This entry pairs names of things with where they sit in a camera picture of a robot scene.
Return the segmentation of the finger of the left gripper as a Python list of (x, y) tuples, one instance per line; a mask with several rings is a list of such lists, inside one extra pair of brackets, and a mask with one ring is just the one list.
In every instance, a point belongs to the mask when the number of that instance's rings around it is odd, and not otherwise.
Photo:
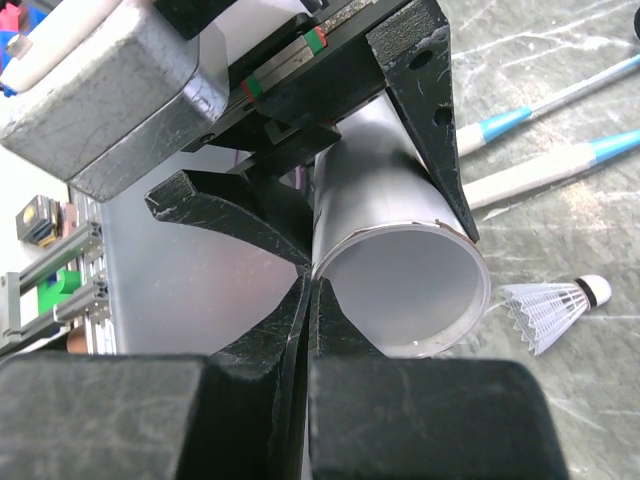
[(436, 1), (378, 1), (384, 19), (366, 34), (387, 95), (428, 174), (472, 242), (478, 231), (463, 193), (452, 90), (451, 29)]
[(180, 170), (148, 191), (144, 201), (160, 222), (210, 230), (294, 265), (311, 265), (311, 206), (277, 179)]

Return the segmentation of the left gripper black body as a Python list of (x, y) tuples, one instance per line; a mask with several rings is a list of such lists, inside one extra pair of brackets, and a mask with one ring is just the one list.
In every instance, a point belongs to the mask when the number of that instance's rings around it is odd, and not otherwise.
[(232, 63), (226, 110), (183, 149), (244, 151), (250, 156), (235, 171), (284, 175), (337, 142), (338, 123), (386, 93), (423, 152), (418, 116), (401, 85), (424, 36), (422, 1), (338, 1), (296, 14)]

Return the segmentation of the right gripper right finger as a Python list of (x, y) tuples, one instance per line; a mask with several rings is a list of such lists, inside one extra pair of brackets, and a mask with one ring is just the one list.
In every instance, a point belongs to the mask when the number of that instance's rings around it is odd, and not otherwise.
[(392, 359), (321, 281), (310, 313), (316, 479), (565, 479), (543, 391), (520, 363)]

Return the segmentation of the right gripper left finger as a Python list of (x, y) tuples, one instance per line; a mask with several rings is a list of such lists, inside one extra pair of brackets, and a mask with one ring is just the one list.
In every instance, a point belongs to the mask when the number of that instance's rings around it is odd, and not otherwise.
[(20, 354), (1, 364), (5, 479), (287, 479), (300, 469), (311, 293), (209, 355)]

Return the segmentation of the white shuttlecock tube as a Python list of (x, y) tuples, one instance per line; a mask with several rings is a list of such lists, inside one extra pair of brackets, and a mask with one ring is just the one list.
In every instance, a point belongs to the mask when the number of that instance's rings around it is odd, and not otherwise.
[[(313, 269), (385, 354), (440, 353), (488, 306), (485, 261), (426, 180), (387, 98), (340, 130), (315, 176)], [(119, 352), (214, 353), (270, 314), (296, 280), (295, 267), (271, 253), (152, 216), (145, 194), (170, 175), (230, 163), (215, 147), (177, 154), (102, 206)]]

